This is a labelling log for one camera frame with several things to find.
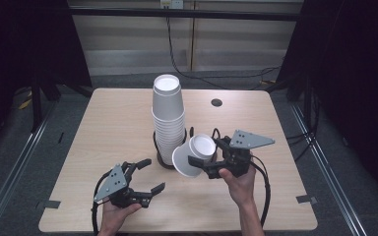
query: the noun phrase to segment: white wall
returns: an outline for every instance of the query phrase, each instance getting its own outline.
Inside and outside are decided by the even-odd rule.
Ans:
[[[159,8],[159,0],[69,0],[71,6]],[[184,9],[299,13],[300,1],[184,1]],[[74,16],[91,76],[171,72],[165,18]],[[260,70],[282,63],[293,22],[170,19],[181,71]]]

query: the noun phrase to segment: electrical outlet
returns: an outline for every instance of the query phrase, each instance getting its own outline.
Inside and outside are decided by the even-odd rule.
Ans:
[[[160,7],[162,9],[171,9],[171,0],[160,0]]]
[[[171,9],[183,9],[183,0],[171,0]]]

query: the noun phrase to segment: hand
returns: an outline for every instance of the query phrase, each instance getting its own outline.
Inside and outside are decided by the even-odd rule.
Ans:
[[[139,210],[142,206],[139,204],[129,205],[125,208],[114,206],[108,198],[103,204],[102,225],[98,236],[115,235],[124,224],[125,218]]]
[[[225,168],[220,170],[220,177],[222,177],[228,185],[229,194],[239,207],[254,203],[255,175],[256,169],[252,165],[249,166],[247,173],[238,178],[234,177],[232,173]]]

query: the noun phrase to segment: person's arm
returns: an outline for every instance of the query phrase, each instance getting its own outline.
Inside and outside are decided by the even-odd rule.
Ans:
[[[103,204],[102,224],[98,236],[114,236],[124,224],[125,218],[139,210],[141,205],[133,204],[125,208],[114,206],[110,201]]]
[[[256,169],[250,165],[248,172],[238,178],[227,169],[220,170],[220,177],[228,185],[229,194],[238,206],[243,236],[265,235],[254,201]]]

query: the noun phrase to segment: wooden table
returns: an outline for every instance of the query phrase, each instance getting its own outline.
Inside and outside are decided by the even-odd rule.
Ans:
[[[299,204],[306,195],[284,132],[269,95],[264,91],[191,90],[182,91],[186,129],[222,136],[236,129],[272,138],[275,144],[252,149],[265,163],[272,200],[265,230],[312,230],[317,221],[310,203]],[[86,110],[50,199],[59,208],[47,208],[39,223],[43,232],[91,232],[91,207],[97,180],[116,163],[153,163],[136,170],[131,182],[135,191],[149,192],[165,182],[149,208],[125,221],[123,232],[211,232],[240,230],[238,209],[222,179],[208,179],[206,173],[186,178],[176,170],[161,167],[153,143],[154,123],[151,89],[99,88]],[[212,106],[218,98],[222,106]],[[265,189],[257,172],[255,200],[263,210]],[[98,210],[98,225],[101,221]]]

